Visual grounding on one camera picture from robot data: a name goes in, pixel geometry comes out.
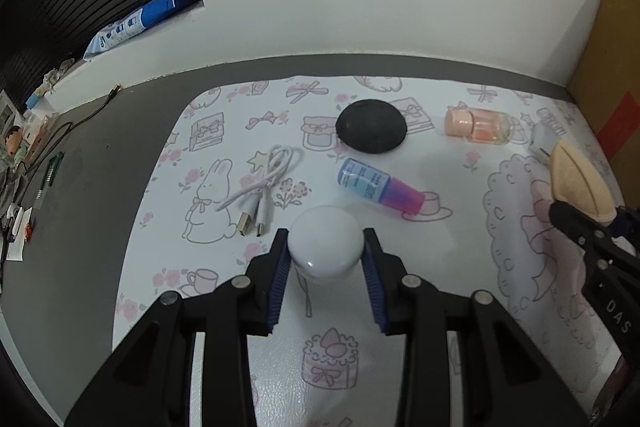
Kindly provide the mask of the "blue pink tube bottle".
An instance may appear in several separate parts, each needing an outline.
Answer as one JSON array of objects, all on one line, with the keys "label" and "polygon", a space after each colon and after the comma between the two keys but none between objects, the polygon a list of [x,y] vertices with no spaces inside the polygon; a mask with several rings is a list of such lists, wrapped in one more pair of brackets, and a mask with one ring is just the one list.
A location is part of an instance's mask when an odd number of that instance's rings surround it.
[{"label": "blue pink tube bottle", "polygon": [[337,173],[337,183],[369,202],[392,208],[409,216],[420,213],[425,195],[399,179],[347,158]]}]

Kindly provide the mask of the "brown cardboard box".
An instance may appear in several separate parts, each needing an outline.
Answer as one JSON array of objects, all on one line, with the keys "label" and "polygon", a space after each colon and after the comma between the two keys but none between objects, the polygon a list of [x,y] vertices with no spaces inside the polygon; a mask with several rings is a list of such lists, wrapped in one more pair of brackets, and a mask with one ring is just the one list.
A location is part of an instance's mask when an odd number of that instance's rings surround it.
[{"label": "brown cardboard box", "polygon": [[639,0],[600,0],[568,92],[631,207],[639,205]]}]

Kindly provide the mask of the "clear bottle with pink cap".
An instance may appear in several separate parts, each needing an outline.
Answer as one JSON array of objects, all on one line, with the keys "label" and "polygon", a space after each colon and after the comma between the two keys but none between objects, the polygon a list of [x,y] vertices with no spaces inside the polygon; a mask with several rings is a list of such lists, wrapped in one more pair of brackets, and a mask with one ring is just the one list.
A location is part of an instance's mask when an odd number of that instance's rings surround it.
[{"label": "clear bottle with pink cap", "polygon": [[511,117],[479,108],[450,108],[445,115],[446,135],[473,143],[503,145],[513,132]]}]

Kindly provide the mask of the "white storage box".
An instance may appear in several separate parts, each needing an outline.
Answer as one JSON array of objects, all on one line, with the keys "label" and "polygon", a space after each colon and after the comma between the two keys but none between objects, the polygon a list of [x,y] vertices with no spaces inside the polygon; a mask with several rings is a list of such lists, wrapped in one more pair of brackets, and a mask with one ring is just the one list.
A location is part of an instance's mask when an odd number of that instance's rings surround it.
[{"label": "white storage box", "polygon": [[20,117],[20,113],[17,112],[6,91],[2,90],[0,92],[0,131],[2,135],[5,135],[16,124],[18,117]]}]

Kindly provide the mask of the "blue white plastic bag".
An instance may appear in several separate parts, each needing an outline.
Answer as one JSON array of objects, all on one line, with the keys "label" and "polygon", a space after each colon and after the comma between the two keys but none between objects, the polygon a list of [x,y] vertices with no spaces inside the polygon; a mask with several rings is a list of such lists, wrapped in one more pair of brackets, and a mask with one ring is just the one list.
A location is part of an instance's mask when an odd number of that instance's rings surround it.
[{"label": "blue white plastic bag", "polygon": [[99,30],[89,42],[82,59],[89,61],[137,37],[201,0],[151,0],[125,17]]}]

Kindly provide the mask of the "tan heart-shaped pouch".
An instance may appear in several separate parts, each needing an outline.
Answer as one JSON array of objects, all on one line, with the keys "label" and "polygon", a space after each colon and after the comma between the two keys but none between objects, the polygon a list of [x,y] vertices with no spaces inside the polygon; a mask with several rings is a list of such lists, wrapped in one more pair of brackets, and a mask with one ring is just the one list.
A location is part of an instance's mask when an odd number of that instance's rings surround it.
[{"label": "tan heart-shaped pouch", "polygon": [[549,159],[551,194],[590,219],[609,225],[617,215],[612,193],[598,170],[567,140],[555,144]]}]

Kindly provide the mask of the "patterned white pink table mat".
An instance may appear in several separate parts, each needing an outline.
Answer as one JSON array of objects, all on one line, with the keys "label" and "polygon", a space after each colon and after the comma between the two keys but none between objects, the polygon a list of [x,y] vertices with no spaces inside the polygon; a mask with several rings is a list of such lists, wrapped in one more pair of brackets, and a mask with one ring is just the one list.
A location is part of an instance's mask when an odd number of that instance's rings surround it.
[{"label": "patterned white pink table mat", "polygon": [[[378,100],[404,117],[390,153],[358,154],[335,124]],[[215,88],[184,109],[134,218],[115,303],[122,340],[165,291],[196,297],[242,273],[274,234],[294,236],[279,323],[253,338],[262,426],[390,426],[405,341],[372,317],[357,232],[442,291],[489,291],[585,409],[618,359],[582,297],[582,251],[555,231],[546,165],[529,146],[545,124],[613,173],[576,105],[495,87],[400,77],[293,77]],[[356,157],[424,196],[416,215],[337,182]]]}]

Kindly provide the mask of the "small doll figure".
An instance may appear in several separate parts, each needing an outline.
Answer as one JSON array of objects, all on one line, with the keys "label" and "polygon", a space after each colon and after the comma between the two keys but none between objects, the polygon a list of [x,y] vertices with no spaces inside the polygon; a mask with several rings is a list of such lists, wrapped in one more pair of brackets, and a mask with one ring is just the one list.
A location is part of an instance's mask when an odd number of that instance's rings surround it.
[{"label": "small doll figure", "polygon": [[15,162],[19,162],[26,155],[23,129],[20,126],[12,126],[6,132],[6,153]]}]

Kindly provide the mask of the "white round dome object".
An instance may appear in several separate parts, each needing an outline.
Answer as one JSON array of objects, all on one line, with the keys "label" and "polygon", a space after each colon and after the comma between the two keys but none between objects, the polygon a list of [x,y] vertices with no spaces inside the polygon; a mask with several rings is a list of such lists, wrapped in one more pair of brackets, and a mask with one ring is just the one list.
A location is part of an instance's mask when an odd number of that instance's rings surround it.
[{"label": "white round dome object", "polygon": [[362,228],[343,208],[310,208],[288,231],[288,252],[295,268],[316,282],[346,277],[359,262],[363,249]]}]

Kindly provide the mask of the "translucent white computer mouse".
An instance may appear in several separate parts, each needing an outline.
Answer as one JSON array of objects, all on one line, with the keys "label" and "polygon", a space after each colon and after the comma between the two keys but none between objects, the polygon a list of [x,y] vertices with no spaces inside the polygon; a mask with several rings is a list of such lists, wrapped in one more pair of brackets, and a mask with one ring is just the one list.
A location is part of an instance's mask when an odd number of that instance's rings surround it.
[{"label": "translucent white computer mouse", "polygon": [[532,155],[548,167],[555,145],[563,140],[548,124],[538,121],[534,124],[529,141],[529,150]]}]

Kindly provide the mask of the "large black round puff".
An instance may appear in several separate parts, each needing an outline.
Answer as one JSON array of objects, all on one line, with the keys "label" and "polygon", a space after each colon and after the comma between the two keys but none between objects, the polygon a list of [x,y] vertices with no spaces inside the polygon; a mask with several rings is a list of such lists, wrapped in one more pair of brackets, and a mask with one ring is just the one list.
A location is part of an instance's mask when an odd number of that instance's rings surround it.
[{"label": "large black round puff", "polygon": [[335,131],[337,138],[353,150],[383,154],[405,141],[408,126],[395,106],[368,98],[343,109],[337,117]]}]

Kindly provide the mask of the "green tool on desk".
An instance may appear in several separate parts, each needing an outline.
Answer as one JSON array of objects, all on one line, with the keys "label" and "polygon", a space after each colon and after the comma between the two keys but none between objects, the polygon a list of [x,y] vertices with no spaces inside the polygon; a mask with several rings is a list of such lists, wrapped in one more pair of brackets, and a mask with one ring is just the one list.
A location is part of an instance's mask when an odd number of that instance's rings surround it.
[{"label": "green tool on desk", "polygon": [[48,161],[47,171],[44,175],[44,179],[42,182],[42,187],[51,186],[56,174],[58,173],[58,168],[60,168],[61,162],[64,159],[64,153],[60,150],[53,157],[51,157]]}]

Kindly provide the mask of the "white paper booklet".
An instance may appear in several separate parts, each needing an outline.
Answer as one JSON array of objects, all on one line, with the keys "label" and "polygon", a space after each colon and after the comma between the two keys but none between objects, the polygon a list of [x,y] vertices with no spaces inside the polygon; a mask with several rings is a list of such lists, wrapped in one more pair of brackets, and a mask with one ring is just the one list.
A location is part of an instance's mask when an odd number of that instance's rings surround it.
[{"label": "white paper booklet", "polygon": [[22,262],[24,259],[24,248],[28,242],[27,236],[32,222],[32,208],[24,207],[12,202],[6,212],[8,219],[8,253],[6,259],[9,261]]}]

